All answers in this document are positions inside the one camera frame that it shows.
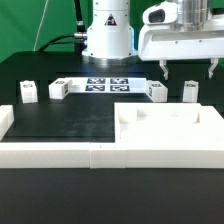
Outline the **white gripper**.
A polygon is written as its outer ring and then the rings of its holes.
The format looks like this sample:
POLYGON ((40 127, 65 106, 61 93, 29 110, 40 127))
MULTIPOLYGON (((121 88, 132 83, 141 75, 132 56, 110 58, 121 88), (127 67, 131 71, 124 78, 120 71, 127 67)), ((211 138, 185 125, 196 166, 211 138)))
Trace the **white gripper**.
POLYGON ((202 30, 177 31, 172 24, 144 25, 140 31, 138 54, 143 61, 159 61, 168 80, 166 60, 211 59, 212 78, 219 59, 224 57, 224 19, 213 19, 202 30))

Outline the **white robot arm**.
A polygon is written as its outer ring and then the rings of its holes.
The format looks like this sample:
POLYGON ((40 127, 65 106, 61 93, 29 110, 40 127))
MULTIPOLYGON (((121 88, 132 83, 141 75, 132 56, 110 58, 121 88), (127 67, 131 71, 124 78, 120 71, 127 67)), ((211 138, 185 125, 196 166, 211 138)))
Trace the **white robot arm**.
POLYGON ((143 12, 143 27, 135 39, 129 2, 93 0, 85 60, 111 64, 137 56, 157 61, 167 72, 169 60, 209 59, 208 74, 213 74, 224 58, 224 7, 215 8, 213 0, 163 0, 143 12))

